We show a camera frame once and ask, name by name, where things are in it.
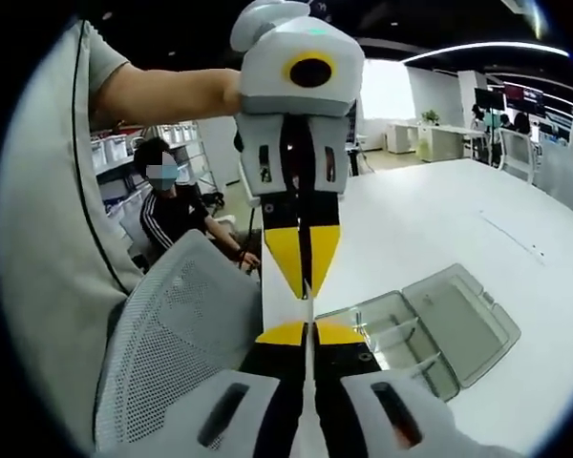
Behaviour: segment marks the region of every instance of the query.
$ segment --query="black circular sensor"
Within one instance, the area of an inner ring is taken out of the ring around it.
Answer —
[[[331,78],[331,66],[320,59],[300,60],[291,67],[289,76],[301,88],[318,88]]]

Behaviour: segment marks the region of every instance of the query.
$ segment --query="yellow ring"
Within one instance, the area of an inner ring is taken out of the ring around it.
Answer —
[[[329,68],[331,69],[331,78],[329,80],[331,80],[333,78],[333,75],[335,74],[335,61],[331,58],[330,55],[325,54],[324,52],[320,52],[320,51],[300,52],[299,54],[297,54],[293,58],[289,59],[283,67],[283,78],[286,81],[293,83],[290,80],[290,69],[292,69],[296,63],[301,62],[302,60],[306,60],[306,59],[317,59],[317,60],[321,60],[321,61],[325,62],[327,65],[329,65]]]

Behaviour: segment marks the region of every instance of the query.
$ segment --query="ceiling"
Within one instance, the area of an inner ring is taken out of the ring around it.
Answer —
[[[361,39],[370,58],[401,60],[426,51],[484,41],[520,41],[565,48],[556,30],[540,27],[542,14],[535,23],[530,16],[516,14],[507,6],[525,1],[311,0],[306,3],[310,3],[312,15]],[[240,66],[241,57],[229,49],[229,34],[238,14],[249,3],[247,0],[96,2],[92,22],[113,47],[141,68],[181,71]],[[444,72],[496,73],[499,78],[573,102],[573,89],[567,89],[573,88],[573,62],[547,52],[506,48],[460,51],[409,65]]]

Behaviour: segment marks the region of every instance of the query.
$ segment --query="gray shirt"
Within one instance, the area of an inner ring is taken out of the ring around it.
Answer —
[[[113,307],[126,296],[98,254],[76,190],[71,101],[81,23],[67,30],[23,93],[0,161],[0,295],[12,339],[47,407],[93,449],[96,385]],[[91,158],[89,102],[127,60],[86,23],[76,81],[76,139],[98,236],[120,280],[141,273],[110,229]]]

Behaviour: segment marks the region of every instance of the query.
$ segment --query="potted plant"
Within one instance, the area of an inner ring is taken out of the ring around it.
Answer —
[[[427,124],[433,124],[435,126],[439,125],[439,114],[435,112],[435,110],[429,110],[428,112],[424,112],[422,114],[422,120]]]

